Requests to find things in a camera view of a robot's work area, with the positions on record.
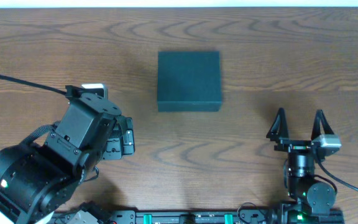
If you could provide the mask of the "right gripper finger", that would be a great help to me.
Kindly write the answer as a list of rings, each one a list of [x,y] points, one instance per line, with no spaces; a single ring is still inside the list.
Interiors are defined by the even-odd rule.
[[[315,140],[319,137],[321,135],[321,131],[323,131],[324,134],[334,134],[334,131],[331,129],[323,110],[317,110],[314,117],[311,140]]]
[[[278,109],[275,120],[270,127],[266,138],[269,138],[271,141],[289,140],[287,119],[283,108]]]

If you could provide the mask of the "black gift box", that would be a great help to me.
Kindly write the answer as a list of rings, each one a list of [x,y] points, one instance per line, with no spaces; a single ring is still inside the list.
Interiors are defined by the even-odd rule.
[[[216,112],[223,103],[218,51],[158,53],[159,112]]]

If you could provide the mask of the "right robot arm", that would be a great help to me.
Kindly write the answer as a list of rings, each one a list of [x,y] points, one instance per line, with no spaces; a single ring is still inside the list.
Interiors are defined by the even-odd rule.
[[[335,203],[337,190],[327,180],[320,181],[315,164],[338,152],[341,141],[331,129],[322,110],[317,110],[310,140],[290,139],[285,110],[279,108],[266,138],[275,142],[276,151],[286,152],[284,183],[289,197],[300,205],[299,211],[314,217],[325,217]]]

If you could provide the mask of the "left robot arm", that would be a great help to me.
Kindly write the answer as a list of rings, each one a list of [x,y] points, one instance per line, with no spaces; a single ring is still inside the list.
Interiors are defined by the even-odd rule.
[[[100,161],[134,153],[132,118],[106,89],[68,85],[69,107],[19,144],[0,150],[0,223],[47,223]]]

